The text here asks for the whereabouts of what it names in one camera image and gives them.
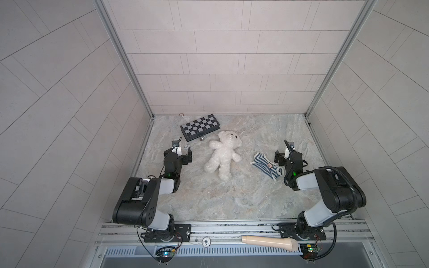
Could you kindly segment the blue white striped sweater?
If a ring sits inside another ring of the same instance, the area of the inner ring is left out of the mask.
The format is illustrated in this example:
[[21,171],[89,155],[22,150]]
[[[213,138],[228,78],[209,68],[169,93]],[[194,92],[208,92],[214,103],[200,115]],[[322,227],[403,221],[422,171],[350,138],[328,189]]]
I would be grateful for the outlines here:
[[256,152],[251,165],[261,170],[274,181],[277,181],[279,178],[283,178],[286,174],[284,167],[269,161],[266,155],[260,152]]

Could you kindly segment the white teddy bear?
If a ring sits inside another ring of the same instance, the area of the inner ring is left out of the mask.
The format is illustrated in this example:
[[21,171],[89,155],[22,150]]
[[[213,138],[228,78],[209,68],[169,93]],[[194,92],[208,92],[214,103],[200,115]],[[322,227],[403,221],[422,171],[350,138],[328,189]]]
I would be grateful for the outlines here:
[[204,165],[207,173],[214,173],[219,170],[219,178],[223,181],[231,179],[231,162],[240,162],[242,157],[235,152],[236,148],[241,147],[242,141],[239,135],[233,131],[221,131],[218,134],[219,140],[209,142],[209,148],[214,149],[209,161]]

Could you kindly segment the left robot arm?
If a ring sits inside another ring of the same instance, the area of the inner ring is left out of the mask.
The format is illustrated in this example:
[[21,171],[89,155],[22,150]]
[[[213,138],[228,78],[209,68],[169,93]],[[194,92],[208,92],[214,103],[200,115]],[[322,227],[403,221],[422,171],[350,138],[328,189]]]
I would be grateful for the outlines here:
[[192,160],[191,149],[179,155],[176,148],[170,148],[164,152],[164,174],[160,177],[129,178],[114,208],[113,223],[145,228],[162,240],[174,237],[174,217],[156,207],[161,195],[177,192],[182,166]]

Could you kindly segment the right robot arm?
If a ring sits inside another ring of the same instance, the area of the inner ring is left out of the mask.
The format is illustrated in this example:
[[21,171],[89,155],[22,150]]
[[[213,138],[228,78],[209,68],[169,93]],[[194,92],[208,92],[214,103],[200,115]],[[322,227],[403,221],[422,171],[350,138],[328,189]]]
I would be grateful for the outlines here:
[[286,169],[284,183],[294,191],[318,189],[321,200],[312,208],[301,212],[294,226],[300,240],[316,237],[324,227],[338,218],[354,213],[366,206],[366,196],[343,166],[323,166],[304,171],[308,163],[294,149],[294,143],[285,141],[286,151],[275,152],[274,162]]

